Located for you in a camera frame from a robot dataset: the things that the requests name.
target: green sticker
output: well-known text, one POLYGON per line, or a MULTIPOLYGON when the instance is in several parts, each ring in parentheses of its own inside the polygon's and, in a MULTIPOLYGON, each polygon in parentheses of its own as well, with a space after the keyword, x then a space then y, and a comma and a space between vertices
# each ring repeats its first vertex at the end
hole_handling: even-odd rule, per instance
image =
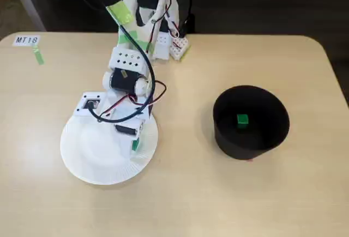
POLYGON ((107 8, 112 16, 115 17, 114 19, 117 20, 120 25, 125 25, 134 20, 134 17, 132 16, 124 1, 119 1, 107 8))
MULTIPOLYGON (((129 34, 131 35, 131 37, 132 37, 133 39, 135 39, 135 40, 138 39, 137 31, 131 31, 131 32, 129 32, 129 34)), ((127 37, 126 35, 124 35, 124 34, 121 34, 121 35, 119 36, 119 41, 118 41, 118 43, 119 43, 119 44, 125 44, 125 43, 127 43, 127 42, 130 42, 130 40, 128 39, 128 37, 127 37)))
POLYGON ((40 53, 40 49, 37 45, 33 46, 33 52, 34 52, 34 55, 38 61, 38 64, 43 65, 45 62, 43 60, 43 56, 40 53))

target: wooden table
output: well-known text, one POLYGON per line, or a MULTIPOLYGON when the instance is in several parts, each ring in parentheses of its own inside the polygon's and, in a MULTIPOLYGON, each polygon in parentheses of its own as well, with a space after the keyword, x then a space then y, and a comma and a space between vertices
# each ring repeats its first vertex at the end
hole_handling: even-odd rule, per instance
POLYGON ((83 92, 100 91, 116 34, 40 33, 0 43, 0 236, 349 236, 349 111, 321 45, 306 37, 192 35, 179 62, 155 62, 169 90, 159 143, 126 183, 69 173, 62 129, 83 92), (250 84, 290 115, 288 137, 253 162, 216 146, 219 94, 250 84))

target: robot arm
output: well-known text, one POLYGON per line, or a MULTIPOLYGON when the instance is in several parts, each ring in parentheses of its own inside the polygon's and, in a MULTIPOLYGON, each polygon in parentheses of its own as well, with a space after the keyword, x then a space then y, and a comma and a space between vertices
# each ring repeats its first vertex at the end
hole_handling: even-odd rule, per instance
MULTIPOLYGON (((117 107, 104 116, 104 120, 124 119, 114 122, 113 125, 123 155, 129 157, 152 111, 151 104, 145 106, 142 111, 139 110, 139 105, 144 106, 151 97, 151 90, 155 89, 152 86, 155 80, 149 79, 150 63, 156 58, 169 58, 173 42, 171 34, 172 31, 178 31, 179 11, 176 0, 123 0, 123 3, 133 18, 137 17, 137 9, 140 9, 144 25, 138 26, 137 21, 133 20, 120 26, 118 44, 114 47, 109 61, 110 71, 103 77, 103 86, 107 93, 101 105, 107 108, 119 102, 117 107), (164 24, 163 20, 167 21, 165 30, 161 25, 164 24), (125 32, 133 33, 132 38, 136 39, 138 47, 133 42, 125 41, 129 40, 125 32), (127 118, 136 111, 140 112, 133 118, 127 118)), ((119 24, 115 14, 111 15, 119 24)))

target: black container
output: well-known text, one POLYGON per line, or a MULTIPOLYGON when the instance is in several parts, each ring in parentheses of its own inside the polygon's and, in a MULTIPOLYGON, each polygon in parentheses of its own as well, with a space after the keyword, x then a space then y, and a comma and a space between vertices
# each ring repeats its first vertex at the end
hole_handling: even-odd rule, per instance
POLYGON ((253 159, 284 141, 290 119, 284 105, 270 92, 254 86, 237 86, 222 93, 213 107, 214 134, 227 155, 253 159), (238 115, 248 124, 238 124, 238 115))

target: white paper plate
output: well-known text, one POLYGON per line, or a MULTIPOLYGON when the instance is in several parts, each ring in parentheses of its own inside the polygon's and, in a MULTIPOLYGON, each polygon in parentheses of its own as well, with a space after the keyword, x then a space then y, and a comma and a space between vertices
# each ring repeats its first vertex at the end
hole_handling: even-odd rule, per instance
POLYGON ((158 127, 153 116, 144 125, 140 145, 130 160, 120 155, 112 124, 72 116, 62 132, 61 155, 74 176, 90 184, 111 185, 139 174, 152 159, 157 144, 158 127))

